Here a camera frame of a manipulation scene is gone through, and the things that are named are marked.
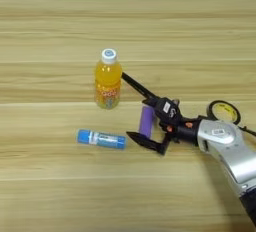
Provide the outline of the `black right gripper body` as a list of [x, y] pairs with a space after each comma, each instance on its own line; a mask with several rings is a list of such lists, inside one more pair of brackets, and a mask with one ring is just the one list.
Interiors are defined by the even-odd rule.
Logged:
[[159, 126], [168, 136], [176, 141], [185, 140], [193, 144], [197, 143], [200, 120], [183, 117], [178, 100], [156, 97], [145, 99], [143, 103], [154, 109], [154, 113], [159, 119]]

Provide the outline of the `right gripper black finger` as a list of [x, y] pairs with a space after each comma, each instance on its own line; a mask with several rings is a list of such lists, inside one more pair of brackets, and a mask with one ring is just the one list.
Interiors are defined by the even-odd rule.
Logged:
[[164, 155], [166, 153], [169, 143], [172, 140], [172, 135], [170, 133], [165, 134], [162, 142], [156, 142], [154, 140], [151, 140], [145, 135], [138, 132], [128, 132], [127, 135], [138, 145], [155, 151], [160, 155]]
[[156, 96], [155, 94], [153, 94], [151, 91], [149, 91], [148, 89], [146, 89], [144, 86], [142, 86], [141, 84], [139, 83], [135, 83], [133, 85], [133, 88], [138, 91], [143, 97], [144, 97], [144, 100], [143, 100], [143, 103], [148, 105], [148, 106], [151, 106], [151, 107], [155, 107], [158, 100], [159, 100], [159, 97]]

